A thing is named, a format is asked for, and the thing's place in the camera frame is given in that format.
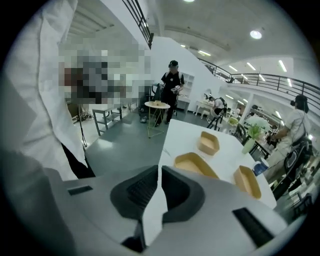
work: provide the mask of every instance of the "metal railing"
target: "metal railing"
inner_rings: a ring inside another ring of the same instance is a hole
[[[147,21],[138,3],[138,0],[122,0],[132,17],[134,18],[136,24],[138,25],[145,41],[147,42],[149,48],[151,49],[152,41],[154,39],[154,33],[150,33]]]
[[[202,58],[198,58],[206,67],[207,69],[215,76],[218,77],[219,79],[223,80],[223,81],[229,81],[231,78],[231,74],[224,70],[223,68],[212,64],[211,62],[208,62]]]
[[[263,73],[242,73],[231,74],[217,65],[214,65],[206,60],[199,60],[210,70],[210,72],[221,80],[232,84],[249,85],[273,89],[290,96],[302,94],[308,98],[308,104],[320,111],[320,87],[311,83],[298,79]]]

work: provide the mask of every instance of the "white wall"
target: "white wall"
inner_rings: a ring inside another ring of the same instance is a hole
[[[132,34],[135,40],[146,49],[149,48],[140,28],[138,27],[135,19],[132,17],[130,11],[121,0],[101,0],[103,4],[113,13],[113,15],[126,27]]]
[[[214,77],[202,62],[190,51],[182,48],[179,43],[169,37],[156,36],[151,48],[151,79],[160,82],[172,60],[178,61],[181,72],[194,76],[189,96],[191,102],[188,110],[190,111],[196,109],[196,102],[202,99],[206,89],[211,89],[212,96],[217,97],[220,87],[227,86],[226,82]]]

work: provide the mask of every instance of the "man in black shirt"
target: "man in black shirt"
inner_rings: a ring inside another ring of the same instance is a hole
[[[178,62],[176,60],[170,61],[169,72],[166,72],[161,80],[164,83],[164,89],[161,95],[161,101],[170,105],[166,116],[166,124],[169,124],[172,114],[174,112],[175,103],[179,92],[183,89],[185,84],[184,75],[178,71]],[[161,118],[157,117],[156,126],[161,123]]]

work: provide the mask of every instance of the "woman in white shirt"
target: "woman in white shirt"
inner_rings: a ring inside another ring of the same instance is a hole
[[[309,111],[307,100],[306,96],[298,95],[291,102],[295,109],[289,114],[284,127],[271,137],[272,140],[281,139],[281,141],[266,160],[270,167],[263,174],[269,184],[286,174],[284,160],[291,151],[292,144],[311,130],[307,116]]]

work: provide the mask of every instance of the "ceiling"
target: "ceiling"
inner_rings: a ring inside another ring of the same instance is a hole
[[[113,18],[110,15],[106,15],[108,11],[107,7],[100,0],[78,0],[78,5],[67,35],[67,41],[70,41],[74,37],[113,27]]]
[[[218,65],[231,73],[231,64],[239,66],[241,73],[254,73],[246,62],[252,60],[262,73],[300,78],[294,70],[295,59],[316,65],[309,43],[276,3],[269,0],[158,0],[163,17],[164,34],[186,45],[194,55]],[[149,11],[149,28],[156,35],[159,29]],[[250,37],[250,31],[262,34],[259,40]],[[210,53],[203,56],[198,50]],[[288,72],[279,69],[279,58],[286,58]]]
[[[281,68],[279,64],[279,60],[281,60],[287,70]],[[249,62],[256,70],[253,70],[248,64]],[[238,71],[234,71],[229,67],[231,65]],[[230,63],[229,65],[222,65],[220,66],[222,69],[230,72],[231,74],[245,74],[245,73],[261,73],[261,74],[272,74],[277,76],[286,76],[291,78],[294,74],[294,60],[292,57],[259,57],[259,58],[252,58],[246,59],[243,61],[238,61],[234,63]]]

